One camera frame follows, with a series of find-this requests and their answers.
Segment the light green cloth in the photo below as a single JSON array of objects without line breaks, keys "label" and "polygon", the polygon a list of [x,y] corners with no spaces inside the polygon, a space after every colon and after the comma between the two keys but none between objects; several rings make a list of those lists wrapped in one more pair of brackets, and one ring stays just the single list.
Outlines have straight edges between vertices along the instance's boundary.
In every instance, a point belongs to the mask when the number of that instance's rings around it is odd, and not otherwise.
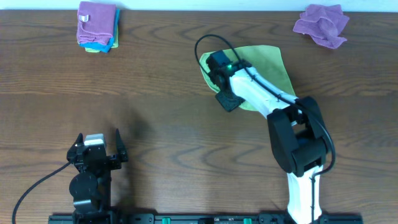
[{"label": "light green cloth", "polygon": [[[238,55],[252,64],[259,74],[267,81],[271,82],[280,90],[295,96],[293,86],[290,82],[288,73],[284,67],[280,48],[270,45],[251,45],[235,48]],[[231,49],[225,49],[223,52],[232,61],[236,62],[237,58]],[[206,52],[201,55],[199,62],[203,66],[205,72],[209,73],[210,69],[206,63],[207,58],[213,52]],[[210,77],[201,70],[203,78],[211,90],[218,93],[220,89],[213,84]],[[239,106],[242,110],[257,111],[250,103],[245,101]]]}]

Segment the folded yellow-green cloth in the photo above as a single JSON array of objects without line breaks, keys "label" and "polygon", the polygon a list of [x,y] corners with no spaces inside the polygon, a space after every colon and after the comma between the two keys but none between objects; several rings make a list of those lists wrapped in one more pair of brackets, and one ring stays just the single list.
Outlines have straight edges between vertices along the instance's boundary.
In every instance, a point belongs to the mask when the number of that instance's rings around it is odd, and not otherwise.
[{"label": "folded yellow-green cloth", "polygon": [[110,49],[119,47],[119,29],[116,29],[114,37],[110,38],[106,45],[100,44],[98,42],[90,42],[86,44],[79,44],[79,46],[83,47],[85,51],[89,53],[108,53]]}]

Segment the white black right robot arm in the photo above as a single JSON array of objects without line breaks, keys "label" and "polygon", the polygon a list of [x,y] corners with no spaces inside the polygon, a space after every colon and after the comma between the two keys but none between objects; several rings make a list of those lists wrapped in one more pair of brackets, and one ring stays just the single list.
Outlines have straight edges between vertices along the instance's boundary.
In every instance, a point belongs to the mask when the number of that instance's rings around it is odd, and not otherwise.
[{"label": "white black right robot arm", "polygon": [[335,155],[335,146],[317,102],[282,91],[246,60],[208,59],[206,64],[226,111],[248,102],[267,120],[272,153],[287,173],[289,216],[295,223],[319,221],[319,180],[329,171],[323,165],[328,154]]}]

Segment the folded purple cloth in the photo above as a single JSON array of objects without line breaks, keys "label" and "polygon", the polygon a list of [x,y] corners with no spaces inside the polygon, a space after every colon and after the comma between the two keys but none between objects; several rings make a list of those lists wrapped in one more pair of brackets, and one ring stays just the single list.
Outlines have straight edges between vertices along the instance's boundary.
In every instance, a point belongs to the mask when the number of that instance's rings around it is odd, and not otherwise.
[{"label": "folded purple cloth", "polygon": [[79,44],[97,42],[107,45],[114,36],[115,4],[82,1],[79,4],[76,32]]}]

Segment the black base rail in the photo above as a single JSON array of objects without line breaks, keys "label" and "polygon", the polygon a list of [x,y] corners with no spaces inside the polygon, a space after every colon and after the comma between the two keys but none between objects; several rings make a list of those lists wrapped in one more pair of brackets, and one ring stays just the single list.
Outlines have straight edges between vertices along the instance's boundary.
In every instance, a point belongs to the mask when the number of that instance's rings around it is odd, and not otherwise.
[{"label": "black base rail", "polygon": [[48,224],[285,224],[294,223],[286,213],[259,215],[153,215],[150,213],[107,215],[101,218],[77,218],[73,215],[51,215]]}]

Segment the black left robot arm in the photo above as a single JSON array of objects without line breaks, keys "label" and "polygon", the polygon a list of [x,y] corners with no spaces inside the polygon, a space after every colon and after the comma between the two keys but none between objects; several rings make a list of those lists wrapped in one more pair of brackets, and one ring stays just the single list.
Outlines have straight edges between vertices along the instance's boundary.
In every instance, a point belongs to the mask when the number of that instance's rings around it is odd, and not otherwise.
[{"label": "black left robot arm", "polygon": [[78,171],[69,185],[73,223],[119,223],[119,212],[111,207],[111,172],[122,168],[128,154],[118,129],[115,140],[115,155],[106,154],[103,134],[79,134],[68,150],[67,161]]}]

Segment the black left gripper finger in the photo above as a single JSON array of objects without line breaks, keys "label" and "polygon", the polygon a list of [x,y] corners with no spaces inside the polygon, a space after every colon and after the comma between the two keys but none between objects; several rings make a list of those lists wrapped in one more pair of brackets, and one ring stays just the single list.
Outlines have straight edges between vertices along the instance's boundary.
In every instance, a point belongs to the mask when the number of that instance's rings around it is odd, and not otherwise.
[{"label": "black left gripper finger", "polygon": [[116,149],[118,152],[119,160],[121,162],[127,162],[128,161],[127,149],[123,143],[123,140],[121,139],[119,129],[116,129],[115,140],[116,140]]},{"label": "black left gripper finger", "polygon": [[83,146],[83,134],[80,133],[67,152],[67,161],[75,162],[78,156],[78,150]]}]

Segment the crumpled purple cloth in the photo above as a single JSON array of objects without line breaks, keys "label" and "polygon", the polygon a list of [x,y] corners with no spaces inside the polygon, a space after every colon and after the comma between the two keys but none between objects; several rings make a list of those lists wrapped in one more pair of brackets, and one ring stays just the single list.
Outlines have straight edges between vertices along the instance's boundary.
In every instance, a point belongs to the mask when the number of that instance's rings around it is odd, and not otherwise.
[{"label": "crumpled purple cloth", "polygon": [[349,17],[344,15],[340,4],[332,6],[310,4],[299,16],[300,19],[295,22],[292,30],[309,35],[317,45],[337,49],[347,41],[347,38],[341,37],[340,34],[347,25]]}]

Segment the folded blue cloth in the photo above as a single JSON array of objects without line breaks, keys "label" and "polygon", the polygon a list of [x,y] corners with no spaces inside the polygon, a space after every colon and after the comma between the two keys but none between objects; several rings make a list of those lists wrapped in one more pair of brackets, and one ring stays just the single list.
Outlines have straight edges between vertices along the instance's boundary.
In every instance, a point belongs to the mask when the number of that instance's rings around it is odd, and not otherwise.
[{"label": "folded blue cloth", "polygon": [[114,30],[113,36],[108,40],[106,45],[103,45],[99,42],[88,42],[85,44],[79,43],[80,47],[83,47],[86,52],[89,53],[108,53],[111,49],[119,47],[119,16],[120,10],[116,9],[115,17],[114,17]]}]

